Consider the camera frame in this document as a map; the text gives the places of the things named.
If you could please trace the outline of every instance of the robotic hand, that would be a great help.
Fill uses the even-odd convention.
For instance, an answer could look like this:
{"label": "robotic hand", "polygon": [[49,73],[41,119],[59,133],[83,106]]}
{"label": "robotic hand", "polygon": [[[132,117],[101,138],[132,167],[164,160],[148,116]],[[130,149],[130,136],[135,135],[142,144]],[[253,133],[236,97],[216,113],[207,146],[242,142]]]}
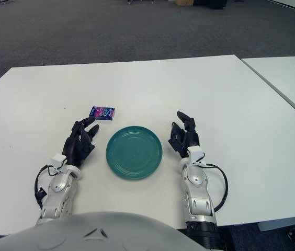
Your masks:
{"label": "robotic hand", "polygon": [[[218,232],[215,212],[224,204],[228,195],[228,180],[224,172],[215,165],[203,161],[205,153],[200,147],[199,136],[195,131],[194,118],[178,111],[178,118],[184,123],[185,130],[172,123],[172,148],[183,158],[179,162],[182,173],[184,216],[187,224],[187,236],[205,248],[223,249],[223,242]],[[214,208],[207,191],[208,179],[203,168],[217,168],[225,181],[225,193],[221,203]]]}
{"label": "robotic hand", "polygon": [[[66,139],[63,153],[54,156],[51,159],[51,165],[46,165],[39,171],[35,181],[35,198],[42,212],[37,225],[71,215],[77,180],[81,178],[79,167],[95,147],[92,145],[92,139],[99,125],[93,126],[88,132],[85,131],[85,128],[94,121],[94,117],[76,121],[71,135]],[[53,174],[50,174],[50,167],[54,169]],[[38,177],[46,169],[49,175],[54,177],[49,184],[48,197],[42,204],[42,199],[47,193],[43,188],[38,190]]]}

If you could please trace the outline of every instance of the tabletop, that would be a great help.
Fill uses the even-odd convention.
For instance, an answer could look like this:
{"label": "tabletop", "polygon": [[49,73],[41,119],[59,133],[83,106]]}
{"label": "tabletop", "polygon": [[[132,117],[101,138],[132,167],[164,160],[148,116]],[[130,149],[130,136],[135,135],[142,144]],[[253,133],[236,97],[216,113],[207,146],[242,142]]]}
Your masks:
{"label": "tabletop", "polygon": [[295,56],[243,61],[295,108]]}
{"label": "tabletop", "polygon": [[[0,234],[36,223],[36,174],[92,106],[116,113],[97,121],[73,213],[132,212],[184,228],[180,156],[167,142],[180,110],[195,118],[206,162],[228,177],[219,226],[295,216],[295,110],[236,56],[19,67],[0,78]],[[162,144],[158,169],[142,180],[124,180],[107,165],[109,139],[127,126],[150,129]],[[207,176],[217,205],[223,178]],[[40,183],[48,181],[44,172]]]}

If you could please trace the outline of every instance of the purple box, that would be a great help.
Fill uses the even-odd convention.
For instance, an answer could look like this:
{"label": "purple box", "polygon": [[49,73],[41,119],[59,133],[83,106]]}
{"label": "purple box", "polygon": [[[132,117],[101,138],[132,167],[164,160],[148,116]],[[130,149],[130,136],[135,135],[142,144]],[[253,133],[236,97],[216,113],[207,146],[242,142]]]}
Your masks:
{"label": "purple box", "polygon": [[112,120],[115,115],[115,108],[93,106],[89,116],[95,119]]}

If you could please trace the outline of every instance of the green object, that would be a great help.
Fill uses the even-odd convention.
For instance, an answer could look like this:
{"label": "green object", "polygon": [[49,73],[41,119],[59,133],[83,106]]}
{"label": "green object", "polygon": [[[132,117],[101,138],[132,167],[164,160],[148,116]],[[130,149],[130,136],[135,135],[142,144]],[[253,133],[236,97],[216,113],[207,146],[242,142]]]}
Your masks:
{"label": "green object", "polygon": [[144,127],[125,127],[108,142],[106,157],[111,170],[124,179],[142,179],[152,174],[162,160],[158,137]]}

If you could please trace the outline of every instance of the small box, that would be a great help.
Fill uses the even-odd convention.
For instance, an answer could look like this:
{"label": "small box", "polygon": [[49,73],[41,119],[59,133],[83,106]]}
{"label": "small box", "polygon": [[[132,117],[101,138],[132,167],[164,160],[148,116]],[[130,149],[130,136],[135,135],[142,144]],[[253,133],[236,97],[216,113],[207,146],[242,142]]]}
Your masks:
{"label": "small box", "polygon": [[114,107],[93,106],[89,116],[100,120],[112,120],[115,115]]}
{"label": "small box", "polygon": [[175,2],[178,6],[192,6],[194,0],[176,0]]}

